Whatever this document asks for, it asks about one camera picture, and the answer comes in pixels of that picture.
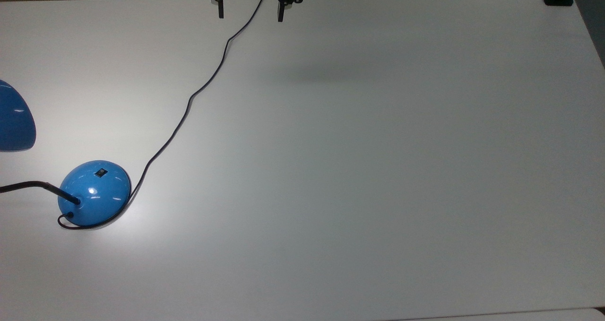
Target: blue lamp base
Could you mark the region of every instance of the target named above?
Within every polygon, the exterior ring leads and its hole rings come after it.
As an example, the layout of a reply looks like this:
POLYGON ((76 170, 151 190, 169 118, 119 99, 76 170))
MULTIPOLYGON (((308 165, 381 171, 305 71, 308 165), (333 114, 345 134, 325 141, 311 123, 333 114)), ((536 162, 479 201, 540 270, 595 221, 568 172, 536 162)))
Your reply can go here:
POLYGON ((61 213, 68 215, 65 218, 77 226, 92 228, 109 222, 126 207, 130 178, 117 164, 91 161, 74 168, 60 188, 80 200, 80 204, 75 205, 59 197, 61 213))

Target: blue desk lamp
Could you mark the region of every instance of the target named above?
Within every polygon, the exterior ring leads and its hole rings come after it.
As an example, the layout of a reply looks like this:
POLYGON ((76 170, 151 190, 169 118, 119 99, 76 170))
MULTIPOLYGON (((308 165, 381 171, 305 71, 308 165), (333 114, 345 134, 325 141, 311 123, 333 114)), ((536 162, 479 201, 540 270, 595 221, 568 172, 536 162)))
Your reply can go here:
MULTIPOLYGON (((36 125, 21 95, 0 80, 0 151, 22 151, 33 147, 36 125)), ((130 178, 112 162, 91 161, 74 168, 60 188, 46 182, 29 181, 0 187, 0 193, 41 187, 58 195, 58 218, 64 228, 94 228, 117 217, 130 198, 130 178), (76 226, 61 222, 65 217, 76 226)))

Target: lamp shade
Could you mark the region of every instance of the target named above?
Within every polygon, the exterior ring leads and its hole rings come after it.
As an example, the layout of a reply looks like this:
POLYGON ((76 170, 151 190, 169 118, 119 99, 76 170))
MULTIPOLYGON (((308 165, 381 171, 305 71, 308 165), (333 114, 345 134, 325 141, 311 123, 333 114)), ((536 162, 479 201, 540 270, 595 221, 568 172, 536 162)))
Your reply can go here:
POLYGON ((13 86, 0 80, 0 151, 21 151, 36 142, 30 108, 13 86))

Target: power cord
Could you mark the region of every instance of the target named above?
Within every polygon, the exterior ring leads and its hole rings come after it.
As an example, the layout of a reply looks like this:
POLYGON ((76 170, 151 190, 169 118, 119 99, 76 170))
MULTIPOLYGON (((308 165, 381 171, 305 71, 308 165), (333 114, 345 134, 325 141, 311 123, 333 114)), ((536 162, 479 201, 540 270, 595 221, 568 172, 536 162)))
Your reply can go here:
POLYGON ((210 76, 210 79, 204 84, 204 86, 201 86, 197 91, 195 91, 195 93, 193 93, 190 96, 189 101, 187 102, 187 108, 185 108, 185 112, 183 114, 183 118, 181 118, 181 120, 179 121, 179 124, 174 129, 174 132, 172 133, 172 135, 170 136, 170 138, 168 138, 168 141, 160 148, 160 150, 157 153, 155 153, 155 155, 153 157, 151 157, 151 159, 149 160, 149 162, 147 162, 147 165, 145 165, 145 169, 143 170, 143 173, 141 174, 141 178, 138 180, 138 184, 136 185, 136 187, 134 187, 134 190, 132 190, 132 193, 130 194, 130 196, 128 198, 128 202, 126 204, 126 207, 128 205, 130 205, 132 203, 132 201, 134 201, 134 198, 138 194, 138 191, 141 188, 141 185, 142 185, 142 183, 143 183, 143 181, 145 179, 145 176, 147 175, 147 171, 149 170, 149 167, 151 166, 151 164, 162 154, 162 152, 164 152, 164 150, 166 149, 166 147, 168 147, 168 145, 170 145, 170 143, 173 141, 174 137, 177 135, 177 132, 179 132, 179 130, 183 126, 183 123, 184 123, 185 119, 187 119, 187 116, 190 113, 191 105, 193 104, 193 101, 194 101, 195 97, 197 97, 198 94, 200 94, 203 90, 206 89, 206 87, 208 87, 210 85, 210 83, 212 82, 212 80, 214 80, 214 78, 218 74, 218 71, 223 67, 223 64, 225 62, 225 58, 227 57, 227 50, 229 50, 229 44, 239 34, 241 34, 246 28, 248 28, 248 25, 250 24, 250 22, 252 21, 252 19, 255 17, 255 15, 259 11, 259 8, 261 7, 261 4, 263 4, 263 0, 259 1, 259 4, 257 5, 257 8, 252 13, 252 16, 250 17, 250 19, 248 20, 248 22, 246 22, 246 24, 244 24, 244 26, 242 26, 242 28, 240 30, 238 30, 237 33, 235 33, 233 36, 231 36, 227 40, 227 43, 225 43, 225 49, 223 50, 223 58, 221 59, 220 64, 218 64, 218 67, 216 68, 216 70, 214 71, 214 73, 212 74, 212 76, 210 76))

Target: blue lamp shade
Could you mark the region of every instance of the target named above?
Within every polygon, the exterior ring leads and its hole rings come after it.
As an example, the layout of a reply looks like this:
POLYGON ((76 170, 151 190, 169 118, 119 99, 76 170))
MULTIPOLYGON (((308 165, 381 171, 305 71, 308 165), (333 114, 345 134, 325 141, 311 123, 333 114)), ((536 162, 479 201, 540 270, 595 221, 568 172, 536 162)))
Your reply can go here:
POLYGON ((21 151, 36 142, 36 125, 21 95, 0 80, 0 151, 21 151))
POLYGON ((61 190, 75 196, 80 204, 59 197, 61 213, 77 226, 93 227, 117 216, 128 203, 130 178, 119 165, 108 161, 91 161, 74 168, 63 179, 61 190))

